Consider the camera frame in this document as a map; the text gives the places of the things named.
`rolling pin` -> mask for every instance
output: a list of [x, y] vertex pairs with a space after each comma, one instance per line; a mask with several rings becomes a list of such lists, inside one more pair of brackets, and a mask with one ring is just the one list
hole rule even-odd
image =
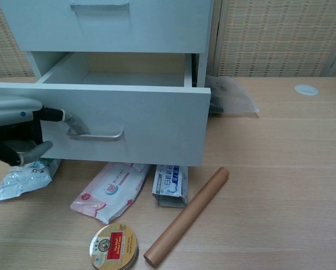
[[144, 253], [145, 260], [156, 268], [199, 216], [218, 190], [228, 180], [229, 171], [219, 168], [195, 197], [173, 220], [156, 242]]

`table surface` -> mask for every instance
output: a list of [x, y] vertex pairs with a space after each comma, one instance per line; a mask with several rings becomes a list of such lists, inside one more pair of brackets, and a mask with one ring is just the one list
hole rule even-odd
[[[336, 270], [336, 78], [237, 81], [261, 113], [209, 118], [189, 196], [220, 166], [230, 179], [159, 269]], [[298, 94], [300, 83], [320, 93]], [[93, 269], [88, 246], [103, 224], [70, 204], [104, 165], [66, 160], [48, 187], [0, 202], [0, 269]], [[138, 237], [133, 269], [151, 269], [143, 253], [180, 212], [156, 205], [152, 182], [153, 171], [117, 219]]]

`tin lid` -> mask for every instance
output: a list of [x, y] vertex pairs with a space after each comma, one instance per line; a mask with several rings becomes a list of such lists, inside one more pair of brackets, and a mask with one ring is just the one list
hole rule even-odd
[[138, 257], [138, 242], [133, 230], [121, 223], [100, 229], [89, 247], [90, 260], [99, 270], [126, 270]]

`white drawer cabinet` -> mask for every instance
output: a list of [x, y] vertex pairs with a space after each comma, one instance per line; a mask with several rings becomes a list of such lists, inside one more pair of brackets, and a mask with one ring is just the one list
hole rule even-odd
[[203, 53], [207, 0], [0, 0], [23, 51]]
[[196, 85], [205, 78], [210, 0], [0, 5], [38, 77], [0, 83], [0, 95], [65, 109], [90, 130], [43, 121], [43, 139], [53, 142], [45, 157], [200, 165], [210, 90]]

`drawer handle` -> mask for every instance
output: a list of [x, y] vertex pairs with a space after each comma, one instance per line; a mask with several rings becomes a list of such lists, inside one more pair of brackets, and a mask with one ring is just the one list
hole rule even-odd
[[112, 135], [91, 135], [91, 134], [76, 134], [71, 128], [67, 131], [67, 136], [71, 140], [82, 140], [82, 141], [118, 141], [123, 136], [123, 129], [118, 133]]
[[129, 10], [129, 1], [124, 0], [122, 3], [100, 3], [100, 4], [92, 4], [92, 3], [71, 3], [71, 10], [74, 12], [79, 11], [122, 11]]

